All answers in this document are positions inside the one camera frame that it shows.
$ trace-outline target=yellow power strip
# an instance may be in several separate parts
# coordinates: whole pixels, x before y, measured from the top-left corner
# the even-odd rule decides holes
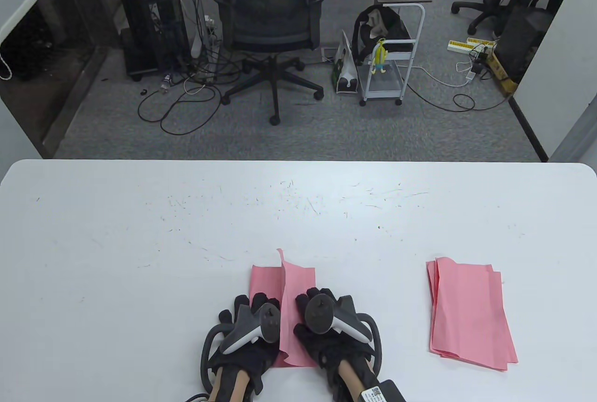
[[[469,44],[475,44],[475,45],[484,44],[486,46],[489,46],[490,48],[493,48],[495,46],[495,44],[497,43],[497,42],[491,42],[490,40],[481,40],[480,38],[471,38],[471,37],[467,38],[466,42]]]
[[[456,40],[450,40],[448,42],[448,50],[452,52],[460,52],[462,54],[467,54],[472,51],[477,44],[472,44],[468,42],[457,42]]]

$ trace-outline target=water bottle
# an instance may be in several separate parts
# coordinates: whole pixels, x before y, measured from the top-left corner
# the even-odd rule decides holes
[[[171,86],[172,86],[172,75],[170,73],[168,73],[162,79],[162,84],[160,85],[160,93],[166,94],[168,91],[170,91]]]

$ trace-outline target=hand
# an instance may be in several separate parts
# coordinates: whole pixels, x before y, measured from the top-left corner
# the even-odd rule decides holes
[[[267,299],[264,293],[257,293],[253,297],[253,304],[251,305],[251,312],[257,312],[261,306],[266,302],[269,302],[280,308],[280,303],[277,299]],[[242,305],[249,306],[249,298],[246,295],[239,295],[234,300],[234,313],[236,323],[238,317],[239,308]],[[218,315],[220,323],[232,324],[232,314],[230,310],[224,310]],[[222,377],[220,380],[220,391],[226,389],[226,386],[234,387],[236,381],[236,375],[239,371],[243,370],[249,376],[250,382],[247,386],[247,394],[250,394],[252,390],[255,390],[256,394],[259,394],[263,389],[262,375],[273,365],[278,357],[280,348],[279,340],[275,343],[267,343],[263,338],[259,338],[255,343],[248,343],[243,347],[237,349],[233,353],[221,353],[219,349],[216,349],[214,355],[207,362],[207,368],[210,368],[214,374],[217,374],[218,370],[222,368]],[[228,400],[228,398],[218,398],[218,400]]]
[[[307,304],[320,293],[324,293],[330,296],[334,302],[336,301],[330,289],[321,289],[321,291],[315,288],[308,289],[306,295],[296,297],[298,312],[303,321]],[[375,351],[368,344],[361,343],[344,332],[337,333],[333,329],[328,330],[325,334],[316,334],[306,325],[296,325],[294,334],[312,359],[326,370],[328,383],[334,389],[335,400],[348,400],[345,391],[347,388],[340,384],[339,366],[341,362],[351,366],[365,389],[378,383],[375,374],[369,368],[369,361],[375,357]]]

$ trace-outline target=chair base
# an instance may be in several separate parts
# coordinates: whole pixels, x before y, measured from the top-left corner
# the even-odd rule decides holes
[[[477,26],[490,16],[499,16],[503,12],[506,6],[500,5],[501,0],[483,0],[482,3],[470,3],[468,1],[454,1],[452,3],[451,12],[458,14],[461,8],[472,8],[473,10],[479,10],[481,14],[472,20],[469,24],[467,33],[469,35],[475,35],[477,32]]]
[[[222,95],[220,103],[222,105],[228,105],[230,103],[230,96],[255,86],[258,83],[266,81],[270,82],[271,94],[273,95],[274,114],[269,119],[269,123],[271,125],[278,125],[280,123],[280,109],[278,106],[278,80],[285,80],[286,82],[315,90],[313,97],[316,101],[320,101],[324,98],[324,88],[322,86],[286,71],[291,67],[296,68],[297,71],[303,71],[305,69],[305,64],[302,63],[298,57],[283,61],[281,63],[278,63],[277,58],[274,56],[269,56],[263,62],[255,62],[247,59],[243,60],[243,72],[245,74],[251,72],[252,69],[258,70],[259,73],[251,78],[248,78],[245,80],[245,82],[239,83],[235,87],[226,91],[226,93]]]

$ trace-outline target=stack of pink paper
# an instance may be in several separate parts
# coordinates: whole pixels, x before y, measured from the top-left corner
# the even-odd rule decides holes
[[[429,348],[442,357],[508,370],[518,363],[501,295],[501,273],[490,265],[427,262],[433,308]]]
[[[303,268],[284,260],[284,252],[278,249],[282,266],[253,266],[249,298],[263,292],[269,298],[280,301],[280,355],[275,367],[310,366],[317,364],[294,336],[294,326],[302,323],[295,299],[315,287],[315,268]]]

